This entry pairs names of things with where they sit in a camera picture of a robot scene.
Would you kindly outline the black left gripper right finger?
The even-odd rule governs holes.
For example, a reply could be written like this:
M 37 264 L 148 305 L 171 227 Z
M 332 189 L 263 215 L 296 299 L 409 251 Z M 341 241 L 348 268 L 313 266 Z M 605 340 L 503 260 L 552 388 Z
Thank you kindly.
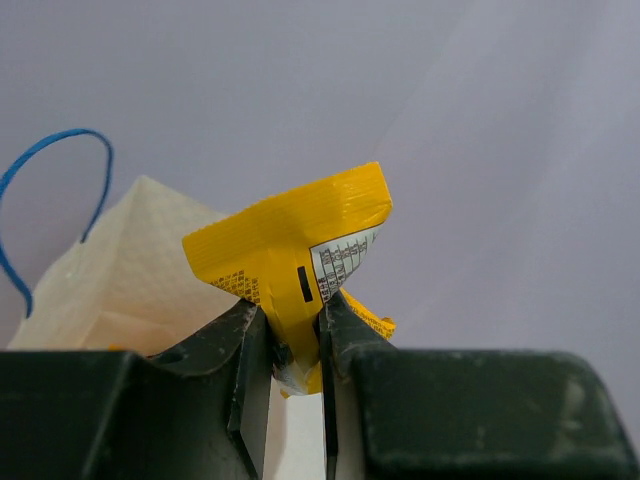
M 599 375 L 559 351 L 399 349 L 337 294 L 318 316 L 330 479 L 635 479 Z

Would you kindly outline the yellow snack bar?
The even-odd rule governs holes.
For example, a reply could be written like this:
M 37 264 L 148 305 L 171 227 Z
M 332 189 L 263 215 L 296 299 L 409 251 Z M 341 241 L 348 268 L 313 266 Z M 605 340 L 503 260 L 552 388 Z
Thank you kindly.
M 183 238 L 198 280 L 264 312 L 284 397 L 321 392 L 316 317 L 362 265 L 392 207 L 382 168 L 371 162 L 270 196 Z

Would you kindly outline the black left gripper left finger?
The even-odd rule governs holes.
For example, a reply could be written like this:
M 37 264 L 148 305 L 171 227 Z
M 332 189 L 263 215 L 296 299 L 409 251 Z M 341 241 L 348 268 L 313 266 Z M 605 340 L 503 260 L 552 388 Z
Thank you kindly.
M 163 353 L 5 351 L 5 479 L 259 479 L 270 334 L 247 301 Z

